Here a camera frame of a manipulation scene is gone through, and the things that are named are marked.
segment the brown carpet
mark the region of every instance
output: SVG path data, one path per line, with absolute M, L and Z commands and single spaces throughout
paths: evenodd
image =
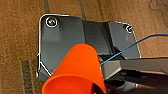
M 168 34 L 168 0 L 0 0 L 0 94 L 41 94 L 35 71 L 38 22 L 45 13 L 129 23 L 137 40 Z M 168 38 L 149 39 L 139 48 L 142 57 L 168 57 Z M 168 92 L 144 86 L 128 92 L 149 93 Z

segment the blue wire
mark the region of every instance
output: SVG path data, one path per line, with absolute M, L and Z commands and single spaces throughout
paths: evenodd
M 100 66 L 103 65 L 104 63 L 108 62 L 109 60 L 113 59 L 114 57 L 116 57 L 116 56 L 122 54 L 123 52 L 127 51 L 127 50 L 130 49 L 131 47 L 137 45 L 138 43 L 140 43 L 140 42 L 142 42 L 142 41 L 144 41 L 144 40 L 146 40 L 146 39 L 148 39 L 148 38 L 151 38 L 151 37 L 158 37 L 158 36 L 168 37 L 168 34 L 154 34 L 154 35 L 147 36 L 147 37 L 145 37 L 145 38 L 143 38 L 143 39 L 141 39 L 141 40 L 135 42 L 134 44 L 132 44 L 132 45 L 129 46 L 128 48 L 122 50 L 121 52 L 119 52 L 119 53 L 113 55 L 112 57 L 110 57 L 110 58 L 107 59 L 106 61 L 102 62 L 102 63 L 100 64 Z

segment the gray surface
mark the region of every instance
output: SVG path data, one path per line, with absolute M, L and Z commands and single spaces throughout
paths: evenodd
M 98 55 L 110 55 L 106 31 L 100 22 L 83 21 L 86 43 L 94 47 Z
M 49 16 L 55 16 L 58 20 L 56 27 L 47 27 L 46 18 Z M 75 44 L 87 43 L 95 48 L 98 55 L 110 55 L 114 54 L 113 45 L 123 50 L 135 42 L 134 34 L 127 33 L 123 23 L 106 23 L 108 24 L 82 21 L 80 18 L 71 16 L 44 15 L 39 23 L 39 65 L 41 67 L 39 72 L 43 75 L 39 74 L 38 78 L 47 80 L 46 76 L 49 77 L 54 72 Z M 140 57 L 137 46 L 123 55 L 129 59 Z
M 108 24 L 113 46 L 117 47 L 120 51 L 136 42 L 134 32 L 131 34 L 128 33 L 126 29 L 123 28 L 124 24 L 118 22 L 109 22 Z M 124 52 L 122 56 L 124 56 L 126 59 L 140 58 L 138 46 L 133 46 L 131 49 Z
M 72 46 L 85 43 L 81 19 L 57 16 L 57 20 L 59 22 L 55 28 L 45 24 L 42 26 L 41 61 L 51 73 Z

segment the screw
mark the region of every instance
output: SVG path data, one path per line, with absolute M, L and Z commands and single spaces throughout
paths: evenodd
M 50 27 L 50 28 L 56 27 L 57 24 L 58 24 L 58 21 L 57 21 L 57 19 L 56 19 L 55 17 L 48 17 L 48 18 L 46 19 L 46 25 L 47 25 L 48 27 Z
M 126 27 L 126 31 L 127 31 L 128 33 L 132 33 L 132 32 L 133 32 L 133 28 L 132 28 L 131 26 L 127 26 L 127 27 Z

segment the orange object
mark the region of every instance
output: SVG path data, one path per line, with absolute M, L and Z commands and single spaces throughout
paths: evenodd
M 92 93 L 106 94 L 97 52 L 87 44 L 77 44 L 45 82 L 42 94 Z

